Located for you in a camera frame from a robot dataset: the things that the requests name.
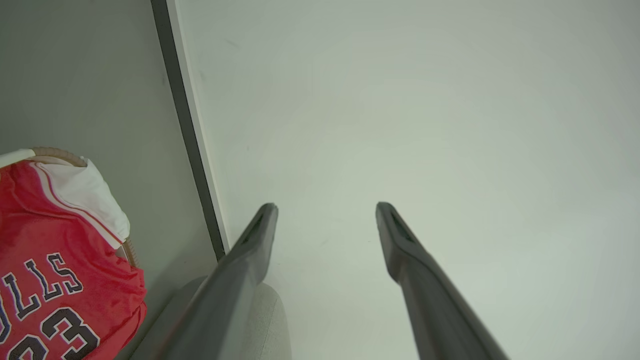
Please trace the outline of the woven laundry basket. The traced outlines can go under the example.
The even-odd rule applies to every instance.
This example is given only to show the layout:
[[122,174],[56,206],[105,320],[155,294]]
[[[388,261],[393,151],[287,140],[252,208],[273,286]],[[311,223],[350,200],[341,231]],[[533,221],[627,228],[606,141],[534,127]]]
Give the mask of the woven laundry basket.
[[[66,150],[50,146],[35,146],[33,148],[22,148],[13,152],[0,153],[0,169],[24,160],[31,160],[46,164],[61,164],[64,166],[87,167],[88,161]],[[138,259],[134,246],[126,238],[124,244],[116,249],[116,254],[128,260],[133,267],[138,266]]]

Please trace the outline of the light grey sofa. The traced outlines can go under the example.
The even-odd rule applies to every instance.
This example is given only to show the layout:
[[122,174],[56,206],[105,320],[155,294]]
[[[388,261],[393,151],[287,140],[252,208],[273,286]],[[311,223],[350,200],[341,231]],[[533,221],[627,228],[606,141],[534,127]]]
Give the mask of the light grey sofa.
[[[204,280],[201,276],[188,282],[171,297],[129,360],[151,360]],[[292,360],[285,307],[268,284],[259,284],[254,291],[237,360]]]

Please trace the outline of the red basketball jersey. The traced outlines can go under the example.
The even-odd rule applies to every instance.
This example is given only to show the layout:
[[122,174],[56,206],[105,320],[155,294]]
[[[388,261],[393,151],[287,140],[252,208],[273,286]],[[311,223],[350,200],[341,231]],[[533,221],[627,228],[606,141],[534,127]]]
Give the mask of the red basketball jersey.
[[147,313],[130,221],[96,166],[0,169],[0,360],[115,360]]

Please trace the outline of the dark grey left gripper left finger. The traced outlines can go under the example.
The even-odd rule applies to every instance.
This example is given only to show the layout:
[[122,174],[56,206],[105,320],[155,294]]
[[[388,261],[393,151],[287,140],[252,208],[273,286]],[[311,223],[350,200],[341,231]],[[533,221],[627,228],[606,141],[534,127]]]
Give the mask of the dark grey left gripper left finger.
[[240,360],[255,291],[268,273],[278,207],[259,207],[230,253],[195,292],[157,360]]

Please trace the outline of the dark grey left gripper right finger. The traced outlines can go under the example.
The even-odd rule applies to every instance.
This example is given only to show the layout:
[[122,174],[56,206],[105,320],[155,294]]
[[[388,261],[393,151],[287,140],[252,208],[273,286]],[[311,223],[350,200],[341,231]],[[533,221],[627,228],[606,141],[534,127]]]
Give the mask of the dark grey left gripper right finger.
[[398,210],[378,202],[375,219],[387,271],[402,289],[420,360],[509,360]]

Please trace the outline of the dark grey baseboard strip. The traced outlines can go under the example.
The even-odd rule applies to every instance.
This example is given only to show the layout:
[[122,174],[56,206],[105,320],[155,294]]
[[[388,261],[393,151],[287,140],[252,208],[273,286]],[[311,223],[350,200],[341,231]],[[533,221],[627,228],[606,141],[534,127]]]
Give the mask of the dark grey baseboard strip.
[[205,125],[197,98],[194,70],[190,64],[186,28],[179,13],[179,0],[150,0],[150,4],[206,228],[215,257],[220,261],[226,256],[230,246],[218,198],[211,149],[207,144]]

